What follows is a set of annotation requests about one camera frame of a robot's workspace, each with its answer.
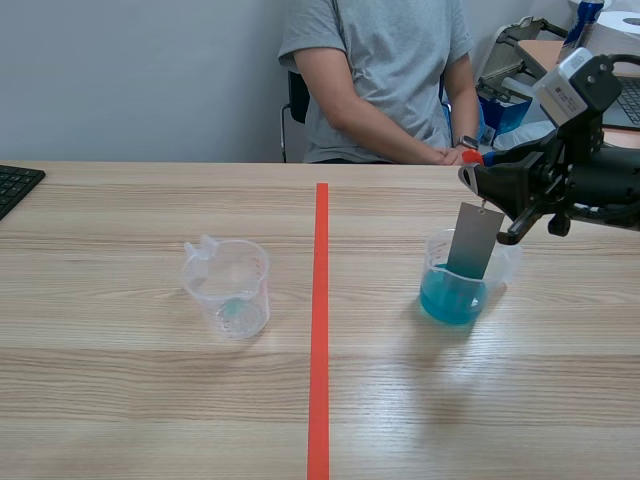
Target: blue liquid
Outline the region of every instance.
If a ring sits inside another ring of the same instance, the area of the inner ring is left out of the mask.
[[[430,270],[420,288],[420,303],[429,315],[450,325],[475,321],[487,304],[488,292],[483,283],[471,282],[446,272]]]

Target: hand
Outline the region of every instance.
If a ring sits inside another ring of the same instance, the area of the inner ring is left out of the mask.
[[[461,166],[464,165],[462,152],[457,148],[436,148],[436,151],[443,155],[444,159],[439,165]]]

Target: black keyboard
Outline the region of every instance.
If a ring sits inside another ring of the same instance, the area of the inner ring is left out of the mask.
[[[640,126],[640,78],[618,77],[622,95],[618,102],[634,125]]]
[[[41,170],[0,165],[0,220],[45,177]]]

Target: red line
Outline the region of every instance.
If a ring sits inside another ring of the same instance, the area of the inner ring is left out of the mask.
[[[329,480],[329,185],[316,195],[307,480]]]

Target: measuring cup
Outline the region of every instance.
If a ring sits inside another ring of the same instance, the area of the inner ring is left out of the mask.
[[[185,243],[184,249],[182,283],[210,327],[238,340],[260,332],[269,320],[267,253],[252,242],[207,235],[199,248]]]
[[[464,325],[478,318],[496,287],[513,279],[522,248],[496,243],[484,278],[475,280],[447,270],[454,234],[454,229],[444,230],[427,241],[420,303],[435,319]]]

